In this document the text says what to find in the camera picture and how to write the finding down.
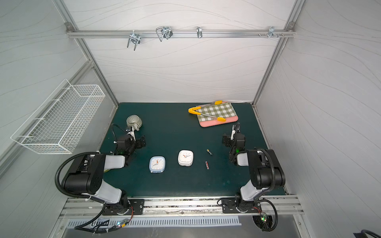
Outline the white alarm clock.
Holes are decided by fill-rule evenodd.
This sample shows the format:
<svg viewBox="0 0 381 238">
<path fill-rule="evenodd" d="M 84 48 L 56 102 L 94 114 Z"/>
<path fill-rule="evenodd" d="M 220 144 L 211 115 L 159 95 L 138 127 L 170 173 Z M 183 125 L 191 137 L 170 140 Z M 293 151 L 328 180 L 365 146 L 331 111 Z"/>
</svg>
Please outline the white alarm clock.
<svg viewBox="0 0 381 238">
<path fill-rule="evenodd" d="M 194 154 L 190 150 L 181 150 L 178 155 L 180 166 L 190 167 L 193 164 Z"/>
</svg>

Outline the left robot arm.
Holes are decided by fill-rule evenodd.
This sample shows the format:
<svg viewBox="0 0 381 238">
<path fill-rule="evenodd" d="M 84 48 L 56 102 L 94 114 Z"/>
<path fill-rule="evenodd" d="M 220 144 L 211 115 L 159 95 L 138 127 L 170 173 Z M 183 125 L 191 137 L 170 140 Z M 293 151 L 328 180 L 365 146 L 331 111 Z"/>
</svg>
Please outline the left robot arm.
<svg viewBox="0 0 381 238">
<path fill-rule="evenodd" d="M 66 196 L 103 204 L 104 215 L 141 215 L 144 199 L 129 199 L 125 190 L 107 183 L 104 174 L 127 167 L 133 153 L 146 146 L 145 136 L 136 138 L 134 131 L 125 131 L 114 143 L 115 153 L 83 152 L 64 161 L 55 174 L 56 188 Z"/>
</svg>

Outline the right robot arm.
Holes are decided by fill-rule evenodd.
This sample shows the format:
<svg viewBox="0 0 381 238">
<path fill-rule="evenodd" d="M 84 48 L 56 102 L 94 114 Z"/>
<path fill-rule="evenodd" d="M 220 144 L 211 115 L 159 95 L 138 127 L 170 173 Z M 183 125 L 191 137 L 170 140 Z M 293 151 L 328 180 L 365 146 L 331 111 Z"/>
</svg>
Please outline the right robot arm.
<svg viewBox="0 0 381 238">
<path fill-rule="evenodd" d="M 235 209 L 246 213 L 249 205 L 260 205 L 260 197 L 283 187 L 286 182 L 284 171 L 272 149 L 246 149 L 246 137 L 241 133 L 240 124 L 232 126 L 230 135 L 223 135 L 222 143 L 230 148 L 229 161 L 236 166 L 249 168 L 249 181 L 236 194 Z"/>
</svg>

